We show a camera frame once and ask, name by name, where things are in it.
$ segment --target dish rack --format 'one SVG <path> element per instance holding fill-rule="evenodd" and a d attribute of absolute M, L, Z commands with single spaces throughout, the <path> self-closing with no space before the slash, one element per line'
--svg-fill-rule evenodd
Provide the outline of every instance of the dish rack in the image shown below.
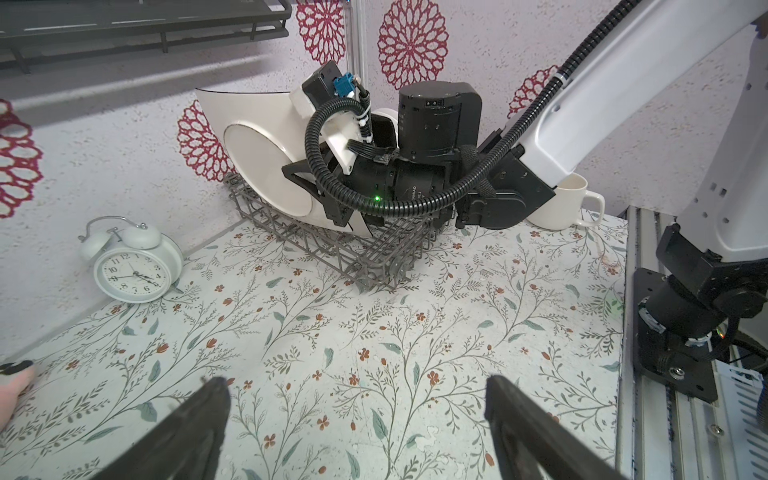
<path fill-rule="evenodd" d="M 361 292 L 394 291 L 410 281 L 407 273 L 432 247 L 438 233 L 429 218 L 387 219 L 383 227 L 369 225 L 371 238 L 327 230 L 271 207 L 239 174 L 230 172 L 223 182 L 242 218 L 341 273 Z"/>

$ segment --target clock face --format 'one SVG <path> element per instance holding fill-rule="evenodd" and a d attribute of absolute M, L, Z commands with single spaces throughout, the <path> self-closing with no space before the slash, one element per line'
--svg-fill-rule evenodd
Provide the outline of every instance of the clock face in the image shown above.
<path fill-rule="evenodd" d="M 104 258 L 101 273 L 105 286 L 126 300 L 158 296 L 169 283 L 167 270 L 142 252 L 115 253 Z"/>

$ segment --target tablecloth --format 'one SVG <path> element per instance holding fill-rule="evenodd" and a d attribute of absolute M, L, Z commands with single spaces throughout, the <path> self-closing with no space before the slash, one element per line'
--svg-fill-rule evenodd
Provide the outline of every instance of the tablecloth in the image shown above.
<path fill-rule="evenodd" d="M 211 376 L 232 395 L 227 480 L 500 478 L 493 373 L 612 462 L 626 239 L 615 217 L 450 227 L 411 282 L 361 292 L 243 223 L 185 259 L 184 293 L 110 303 L 27 355 L 0 476 L 87 478 Z"/>

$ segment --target alarm clock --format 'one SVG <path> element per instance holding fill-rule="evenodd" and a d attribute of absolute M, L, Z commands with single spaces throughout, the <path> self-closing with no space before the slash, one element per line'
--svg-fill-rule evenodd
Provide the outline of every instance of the alarm clock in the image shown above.
<path fill-rule="evenodd" d="M 91 225 L 106 219 L 122 220 L 130 226 L 91 234 Z M 98 287 L 121 302 L 146 303 L 162 297 L 174 288 L 184 265 L 184 255 L 170 237 L 156 227 L 126 217 L 94 218 L 78 239 L 82 243 L 81 257 L 88 262 L 95 259 L 94 280 Z"/>

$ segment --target black mounting plate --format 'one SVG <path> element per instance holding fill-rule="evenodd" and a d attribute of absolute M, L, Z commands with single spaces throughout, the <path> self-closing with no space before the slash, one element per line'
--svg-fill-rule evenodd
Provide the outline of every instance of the black mounting plate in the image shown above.
<path fill-rule="evenodd" d="M 638 268 L 632 277 L 634 315 L 634 368 L 637 372 L 656 382 L 669 385 L 685 395 L 712 403 L 717 400 L 717 387 L 712 372 L 712 362 L 698 362 L 709 352 L 706 346 L 681 346 L 670 350 L 669 332 L 658 333 L 651 329 L 640 317 L 638 303 L 649 296 L 656 288 L 664 283 L 664 275 L 653 270 Z M 660 362 L 660 357 L 668 356 L 666 362 Z M 664 364 L 679 367 L 684 371 L 682 379 L 675 379 L 670 368 L 659 372 L 657 366 Z"/>

